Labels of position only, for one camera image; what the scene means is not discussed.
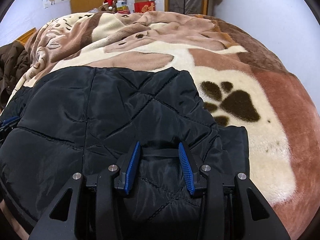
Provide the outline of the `brown and cream plush blanket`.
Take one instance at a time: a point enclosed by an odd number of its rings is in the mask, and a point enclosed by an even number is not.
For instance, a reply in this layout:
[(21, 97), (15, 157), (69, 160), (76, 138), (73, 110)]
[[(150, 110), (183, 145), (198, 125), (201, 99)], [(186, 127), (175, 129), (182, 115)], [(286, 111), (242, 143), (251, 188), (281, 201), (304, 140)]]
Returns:
[(31, 231), (14, 217), (1, 185), (1, 239), (298, 239), (319, 208), (319, 114), (300, 81), (259, 41), (207, 16), (151, 11), (74, 13), (27, 42), (24, 87), (67, 67), (188, 72), (222, 126), (244, 127), (249, 171), (222, 174), (185, 141), (201, 201), (191, 221), (146, 223), (127, 214), (125, 172), (135, 147), (99, 173), (69, 178)]

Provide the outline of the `brown puffer jacket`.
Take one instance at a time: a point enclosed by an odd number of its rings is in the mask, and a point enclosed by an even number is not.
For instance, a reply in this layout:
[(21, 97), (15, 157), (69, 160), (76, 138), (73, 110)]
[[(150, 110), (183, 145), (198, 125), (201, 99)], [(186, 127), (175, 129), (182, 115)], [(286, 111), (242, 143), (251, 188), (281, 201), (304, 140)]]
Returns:
[(30, 57), (24, 45), (14, 41), (1, 47), (1, 111), (7, 105), (19, 79), (29, 68)]

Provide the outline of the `wooden headboard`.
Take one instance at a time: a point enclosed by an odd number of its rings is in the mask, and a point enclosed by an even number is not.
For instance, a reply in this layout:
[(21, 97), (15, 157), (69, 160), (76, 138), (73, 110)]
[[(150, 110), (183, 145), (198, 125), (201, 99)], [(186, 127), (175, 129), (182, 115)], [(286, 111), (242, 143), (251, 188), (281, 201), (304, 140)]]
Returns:
[(26, 33), (22, 34), (20, 37), (16, 38), (16, 41), (24, 46), (28, 42), (29, 38), (31, 38), (32, 35), (36, 32), (36, 28), (30, 29)]

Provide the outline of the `red santa hat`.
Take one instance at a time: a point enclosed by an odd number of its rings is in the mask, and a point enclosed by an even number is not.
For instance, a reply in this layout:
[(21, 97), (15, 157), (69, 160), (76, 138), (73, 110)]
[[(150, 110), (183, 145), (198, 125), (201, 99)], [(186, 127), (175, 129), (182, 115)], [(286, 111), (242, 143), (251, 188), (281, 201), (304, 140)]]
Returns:
[(103, 10), (104, 11), (116, 11), (116, 4), (114, 0), (104, 0), (103, 1)]

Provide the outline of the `black puffer jacket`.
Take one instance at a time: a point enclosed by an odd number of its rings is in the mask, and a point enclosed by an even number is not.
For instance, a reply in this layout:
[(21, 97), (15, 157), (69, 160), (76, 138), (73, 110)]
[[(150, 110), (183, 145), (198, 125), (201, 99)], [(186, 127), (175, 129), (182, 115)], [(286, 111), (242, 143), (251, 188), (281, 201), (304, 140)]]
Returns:
[(67, 67), (21, 88), (1, 114), (18, 117), (1, 144), (1, 185), (14, 217), (31, 231), (71, 176), (96, 174), (143, 151), (127, 214), (146, 223), (191, 221), (201, 201), (185, 187), (178, 145), (222, 174), (249, 171), (244, 127), (222, 127), (186, 71)]

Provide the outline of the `red gift box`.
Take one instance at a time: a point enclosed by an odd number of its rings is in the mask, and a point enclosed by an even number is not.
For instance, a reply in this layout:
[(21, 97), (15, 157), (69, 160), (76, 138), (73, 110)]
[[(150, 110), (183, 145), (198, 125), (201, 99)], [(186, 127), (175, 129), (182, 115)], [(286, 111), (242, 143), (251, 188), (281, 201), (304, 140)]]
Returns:
[(155, 11), (155, 1), (138, 2), (134, 4), (134, 11), (138, 13), (145, 13), (148, 11)]

